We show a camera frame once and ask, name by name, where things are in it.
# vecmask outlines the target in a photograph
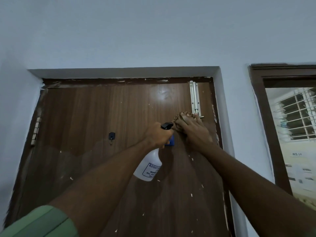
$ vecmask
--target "person's left arm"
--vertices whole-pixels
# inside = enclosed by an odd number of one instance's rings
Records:
[[[81,237],[97,236],[118,205],[139,163],[150,151],[163,147],[172,134],[172,130],[163,130],[156,122],[140,142],[89,171],[49,205],[68,215]]]

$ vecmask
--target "bottle label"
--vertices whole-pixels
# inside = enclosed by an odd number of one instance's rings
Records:
[[[161,166],[155,166],[152,163],[149,163],[146,169],[143,172],[143,175],[149,178],[153,178]]]

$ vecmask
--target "forearm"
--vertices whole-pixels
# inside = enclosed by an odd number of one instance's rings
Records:
[[[64,211],[80,236],[96,236],[119,203],[133,172],[151,145],[141,141],[114,155],[75,182],[50,204]]]
[[[260,236],[302,236],[316,226],[315,211],[218,146],[204,147],[202,154],[221,175]]]

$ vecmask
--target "hand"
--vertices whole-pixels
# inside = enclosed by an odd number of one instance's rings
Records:
[[[164,148],[165,144],[169,144],[169,139],[172,137],[173,130],[164,130],[159,122],[155,122],[149,126],[144,134],[144,139],[152,145],[152,149]]]
[[[183,120],[176,121],[187,135],[187,142],[196,150],[202,151],[203,148],[209,146],[213,140],[208,129],[204,126],[198,114],[195,114],[195,119],[189,115],[181,113]]]

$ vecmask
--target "person's left hand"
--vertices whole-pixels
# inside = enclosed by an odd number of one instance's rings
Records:
[[[169,139],[172,137],[173,130],[164,130],[161,123],[155,122],[150,125],[144,134],[144,140],[148,141],[152,149],[164,148],[165,144],[169,144]]]

